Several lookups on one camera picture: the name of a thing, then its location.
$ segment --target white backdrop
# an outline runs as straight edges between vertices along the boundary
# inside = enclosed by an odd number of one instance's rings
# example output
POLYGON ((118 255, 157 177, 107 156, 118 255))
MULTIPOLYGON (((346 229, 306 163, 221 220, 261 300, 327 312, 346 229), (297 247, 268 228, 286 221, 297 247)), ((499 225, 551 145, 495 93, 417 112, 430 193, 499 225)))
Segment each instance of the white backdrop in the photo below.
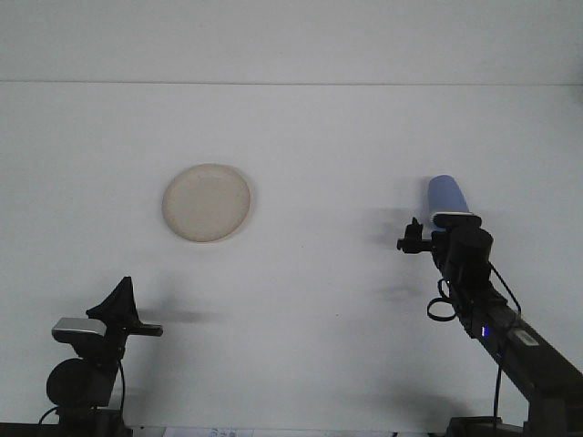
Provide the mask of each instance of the white backdrop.
POLYGON ((22 0, 0 78, 580 84, 579 0, 22 0))

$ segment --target black cable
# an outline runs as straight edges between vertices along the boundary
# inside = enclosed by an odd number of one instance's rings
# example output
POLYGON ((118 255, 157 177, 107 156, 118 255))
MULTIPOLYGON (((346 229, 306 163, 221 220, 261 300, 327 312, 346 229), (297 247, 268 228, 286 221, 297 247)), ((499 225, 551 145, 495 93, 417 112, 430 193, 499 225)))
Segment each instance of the black cable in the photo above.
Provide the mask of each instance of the black cable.
MULTIPOLYGON (((500 279, 500 282, 502 282, 502 285, 504 285, 504 288, 508 292, 508 295, 510 295, 510 297, 514 301, 514 304, 517 306, 517 314, 515 313, 515 317, 512 320, 512 323, 510 323, 510 325, 508 326, 508 328, 506 330, 506 334, 508 334, 508 332, 514 328, 518 319, 520 318, 520 315, 522 314, 522 308, 520 307, 520 304, 518 303, 518 300, 515 297, 514 293, 510 290, 510 288, 508 287, 508 284, 506 284, 506 281, 502 278, 500 273, 498 273, 498 270, 496 270, 496 268, 494 267, 494 264, 492 264, 491 262, 489 264, 490 264, 490 267, 492 268, 492 271, 494 271, 496 276, 498 276, 498 279, 500 279)), ((500 400, 500 385, 502 384, 502 366, 503 366, 504 358, 506 355, 507 343, 508 343, 508 337, 505 336, 504 343, 502 344, 502 350, 500 351, 500 355, 498 358, 498 372, 496 375, 496 388, 494 390, 494 414, 493 414, 493 418, 492 418, 493 419, 492 431, 493 431, 494 437, 496 437, 497 433, 498 433, 498 422, 497 422, 496 418, 498 417, 498 404, 499 404, 499 400, 500 400)))
POLYGON ((48 416, 51 412, 55 412, 57 408, 58 407, 53 407, 50 410, 48 410, 45 414, 43 414, 41 416, 40 420, 38 421, 38 425, 39 426, 42 425, 43 424, 43 420, 46 419, 46 416, 48 416))
POLYGON ((124 404, 126 403, 126 375, 124 374, 124 366, 121 365, 121 360, 118 361, 119 374, 121 375, 121 403, 119 404, 119 416, 123 420, 124 404))
POLYGON ((500 282, 502 282, 502 285, 504 285, 504 288, 506 289, 506 291, 508 292, 508 294, 510 295, 510 297, 514 301, 514 304, 517 306, 518 314, 521 314, 522 308, 520 308, 520 304, 518 303, 518 300, 515 297, 514 293, 510 290, 510 288, 506 284, 506 281, 502 279, 502 277, 500 276, 500 273, 498 273, 498 270, 496 270, 496 267, 494 267, 494 264, 492 264, 491 262, 490 262, 490 267, 492 268, 492 271, 494 271, 496 276, 498 276, 498 279, 500 279, 500 282))

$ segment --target plate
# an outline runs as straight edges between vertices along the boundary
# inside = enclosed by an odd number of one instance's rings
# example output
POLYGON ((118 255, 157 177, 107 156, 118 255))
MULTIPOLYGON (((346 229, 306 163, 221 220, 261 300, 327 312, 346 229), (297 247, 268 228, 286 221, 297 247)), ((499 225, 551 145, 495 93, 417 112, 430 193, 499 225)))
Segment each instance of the plate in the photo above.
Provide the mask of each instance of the plate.
POLYGON ((162 201, 166 223, 190 241, 211 242, 232 234, 251 206, 251 191, 243 176, 221 164, 189 168, 170 183, 162 201))

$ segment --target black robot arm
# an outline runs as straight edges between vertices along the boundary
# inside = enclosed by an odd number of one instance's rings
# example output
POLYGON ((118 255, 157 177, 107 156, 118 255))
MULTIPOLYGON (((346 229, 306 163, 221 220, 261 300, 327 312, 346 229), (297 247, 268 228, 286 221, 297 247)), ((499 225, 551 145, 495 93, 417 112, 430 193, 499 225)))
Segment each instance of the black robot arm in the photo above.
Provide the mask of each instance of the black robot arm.
MULTIPOLYGON (((431 239, 422 239, 423 225, 414 218, 397 248, 405 253, 432 254, 449 288, 448 295, 443 293, 437 299, 452 305, 455 315, 451 319, 457 318, 467 334, 484 346, 528 400, 524 429, 500 435, 583 436, 583 374, 522 320, 495 290, 489 279, 493 268, 489 254, 494 239, 480 228, 481 219, 471 214, 454 214, 448 221, 446 216, 442 212, 439 217, 446 228, 433 232, 431 239)), ((486 434, 468 429, 448 430, 447 435, 486 434)))

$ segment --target paper plate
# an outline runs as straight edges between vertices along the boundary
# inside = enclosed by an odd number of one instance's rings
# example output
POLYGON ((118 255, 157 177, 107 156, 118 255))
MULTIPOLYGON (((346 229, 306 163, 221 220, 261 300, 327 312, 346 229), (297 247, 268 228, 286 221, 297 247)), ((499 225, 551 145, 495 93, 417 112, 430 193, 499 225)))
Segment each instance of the paper plate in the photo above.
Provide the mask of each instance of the paper plate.
POLYGON ((201 164, 172 180, 164 194, 162 212, 176 234, 196 242, 224 239, 243 222, 251 192, 234 168, 201 164))

